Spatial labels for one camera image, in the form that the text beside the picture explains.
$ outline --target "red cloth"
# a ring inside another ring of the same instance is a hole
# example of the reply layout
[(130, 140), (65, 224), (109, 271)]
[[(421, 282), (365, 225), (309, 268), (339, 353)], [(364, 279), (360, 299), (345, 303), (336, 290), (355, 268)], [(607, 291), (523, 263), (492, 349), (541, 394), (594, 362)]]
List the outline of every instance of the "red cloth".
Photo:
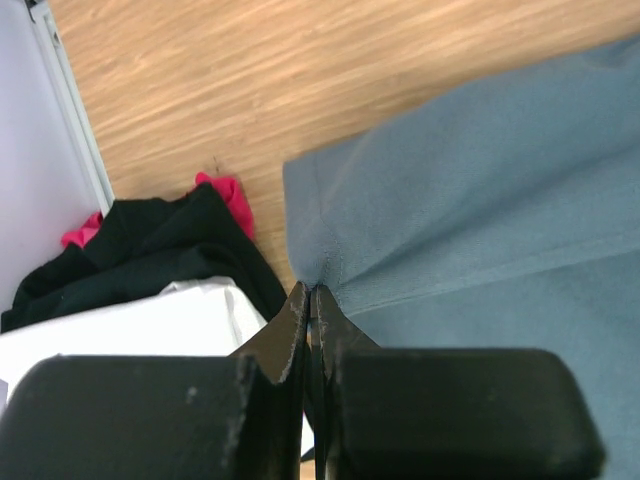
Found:
[[(196, 187), (202, 183), (209, 183), (216, 189), (231, 212), (233, 219), (247, 237), (253, 240), (253, 213), (251, 212), (249, 202), (247, 202), (247, 199), (242, 193), (240, 182), (233, 177), (213, 178), (204, 172), (200, 172), (196, 175)], [(72, 243), (84, 248), (84, 246), (89, 243), (89, 240), (98, 233), (100, 225), (102, 225), (102, 214), (96, 212), (92, 214), (78, 230), (65, 233), (60, 239), (60, 243), (62, 243), (64, 248), (67, 248)]]

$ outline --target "white fabric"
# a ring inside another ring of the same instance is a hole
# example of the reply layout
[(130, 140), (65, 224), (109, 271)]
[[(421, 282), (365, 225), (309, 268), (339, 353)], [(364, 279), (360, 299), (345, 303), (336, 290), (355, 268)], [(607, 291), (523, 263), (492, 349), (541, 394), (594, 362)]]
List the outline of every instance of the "white fabric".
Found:
[[(8, 383), (9, 401), (31, 367), (55, 355), (225, 356), (266, 325), (224, 277), (174, 282), (163, 292), (0, 335), (0, 380)], [(305, 418), (302, 452), (311, 447)]]

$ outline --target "black cloth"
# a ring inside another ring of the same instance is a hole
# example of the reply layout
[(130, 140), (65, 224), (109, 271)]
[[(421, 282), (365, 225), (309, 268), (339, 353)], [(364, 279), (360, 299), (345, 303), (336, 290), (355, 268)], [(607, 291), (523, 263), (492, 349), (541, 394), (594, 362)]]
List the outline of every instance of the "black cloth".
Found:
[(179, 200), (116, 200), (83, 249), (30, 273), (2, 332), (158, 294), (178, 280), (231, 277), (268, 321), (286, 295), (273, 270), (209, 184)]

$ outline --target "wood grain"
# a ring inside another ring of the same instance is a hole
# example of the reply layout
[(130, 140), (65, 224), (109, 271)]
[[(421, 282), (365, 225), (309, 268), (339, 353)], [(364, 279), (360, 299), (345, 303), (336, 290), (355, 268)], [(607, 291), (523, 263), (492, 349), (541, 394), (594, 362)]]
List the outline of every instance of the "wood grain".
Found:
[(286, 287), (284, 161), (461, 82), (640, 31), (635, 0), (50, 3), (116, 194), (237, 175)]

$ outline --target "wooden table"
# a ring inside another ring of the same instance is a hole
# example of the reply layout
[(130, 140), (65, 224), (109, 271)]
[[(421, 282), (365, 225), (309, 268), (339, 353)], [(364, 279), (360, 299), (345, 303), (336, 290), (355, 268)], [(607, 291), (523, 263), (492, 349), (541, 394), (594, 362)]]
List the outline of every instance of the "wooden table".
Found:
[(640, 32), (636, 0), (49, 1), (116, 194), (237, 175), (286, 287), (284, 161), (472, 78)]

